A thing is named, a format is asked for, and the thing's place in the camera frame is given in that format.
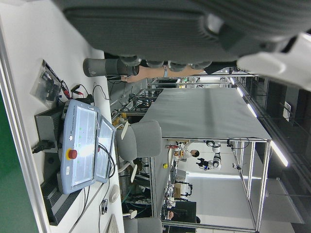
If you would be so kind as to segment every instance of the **human arm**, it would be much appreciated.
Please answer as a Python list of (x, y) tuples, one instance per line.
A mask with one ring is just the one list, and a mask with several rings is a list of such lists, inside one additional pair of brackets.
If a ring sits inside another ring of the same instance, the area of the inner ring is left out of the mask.
[[(167, 78), (173, 78), (173, 77), (186, 77), (189, 75), (199, 74), (203, 72), (202, 69), (192, 69), (190, 66), (186, 66), (182, 71), (179, 72), (173, 72), (169, 68), (167, 68)], [(150, 67), (142, 67), (139, 66), (139, 73), (136, 76), (131, 76), (129, 78), (126, 78), (126, 81), (128, 83), (133, 83), (140, 81), (145, 78), (160, 78), (164, 76), (164, 68), (158, 67), (158, 68), (150, 68)]]

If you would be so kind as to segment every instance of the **red emergency stop button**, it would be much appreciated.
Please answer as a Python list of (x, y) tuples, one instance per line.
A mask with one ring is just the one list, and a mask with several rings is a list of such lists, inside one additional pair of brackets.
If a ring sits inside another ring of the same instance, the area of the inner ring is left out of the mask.
[(75, 158), (77, 157), (77, 155), (78, 155), (78, 152), (77, 152), (76, 150), (70, 150), (70, 151), (68, 152), (68, 157), (69, 157), (70, 159), (75, 159)]

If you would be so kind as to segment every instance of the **person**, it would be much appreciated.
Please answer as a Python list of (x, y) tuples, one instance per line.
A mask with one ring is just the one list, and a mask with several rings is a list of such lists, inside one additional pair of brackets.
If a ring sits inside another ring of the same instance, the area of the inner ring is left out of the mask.
[(181, 151), (183, 152), (178, 156), (179, 159), (187, 159), (190, 157), (198, 157), (200, 155), (200, 152), (198, 150), (188, 150), (188, 147), (192, 144), (192, 142), (187, 143)]
[[(174, 212), (173, 211), (169, 211), (168, 212), (168, 220), (171, 221), (179, 221), (180, 219), (174, 219)], [(196, 223), (201, 223), (201, 220), (198, 216), (196, 216)]]
[(182, 71), (173, 72), (168, 68), (167, 65), (163, 65), (162, 67), (158, 67), (158, 68), (151, 68), (151, 67), (146, 67), (145, 65), (142, 65), (142, 66), (139, 66), (138, 75), (130, 76), (130, 77), (122, 77), (121, 80), (128, 82), (128, 83), (134, 83), (145, 78), (187, 77), (190, 75), (200, 74), (203, 71), (205, 71), (206, 74), (212, 74), (223, 68), (236, 67), (236, 66), (237, 66), (236, 61), (234, 62), (212, 62), (211, 65), (209, 65), (205, 69), (197, 70), (197, 69), (192, 69), (190, 66), (186, 66)]

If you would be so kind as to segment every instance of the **green wall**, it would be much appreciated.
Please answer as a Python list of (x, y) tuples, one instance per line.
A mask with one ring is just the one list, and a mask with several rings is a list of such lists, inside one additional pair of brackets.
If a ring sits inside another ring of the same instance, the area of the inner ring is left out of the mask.
[(38, 232), (9, 122), (0, 96), (0, 232)]

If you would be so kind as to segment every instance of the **white table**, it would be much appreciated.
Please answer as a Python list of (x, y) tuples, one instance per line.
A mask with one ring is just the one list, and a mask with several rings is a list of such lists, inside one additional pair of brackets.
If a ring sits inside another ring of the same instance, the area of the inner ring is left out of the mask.
[[(17, 144), (17, 136), (14, 136), (39, 231), (97, 233), (98, 208), (107, 191), (108, 184), (104, 184), (101, 189), (100, 183), (95, 183), (90, 187), (86, 211), (75, 227), (73, 225), (83, 208), (83, 192), (80, 193), (57, 227), (50, 226), (48, 223), (43, 198), (35, 195), (41, 192), (44, 153), (31, 154), (31, 147), (38, 142), (34, 115), (47, 110), (47, 107), (30, 95), (30, 91), (39, 75), (42, 59), (45, 59), (58, 77), (65, 80), (69, 88), (81, 83), (88, 92), (92, 92), (93, 86), (100, 84), (108, 96), (106, 78), (88, 78), (82, 69), (85, 58), (103, 58), (104, 53), (93, 49), (66, 21), (61, 12), (47, 0), (0, 0), (0, 26), (12, 74), (10, 77), (13, 87), (11, 94), (15, 96), (13, 102), (19, 106), (16, 109), (16, 116), (20, 117), (20, 124), (14, 126), (12, 119), (10, 122), (13, 131), (16, 129), (16, 132), (24, 132), (21, 137), (27, 142), (23, 154)], [(102, 115), (111, 120), (109, 101), (103, 100), (99, 90), (97, 88), (95, 91), (95, 102)], [(31, 183), (26, 178), (31, 177), (32, 173), (34, 176), (32, 176)], [(110, 180), (110, 188), (115, 183), (119, 184), (117, 172)], [(122, 233), (124, 230), (120, 197), (115, 203), (109, 203), (108, 212), (101, 216), (101, 232), (105, 229), (112, 213), (115, 214), (119, 232)]]

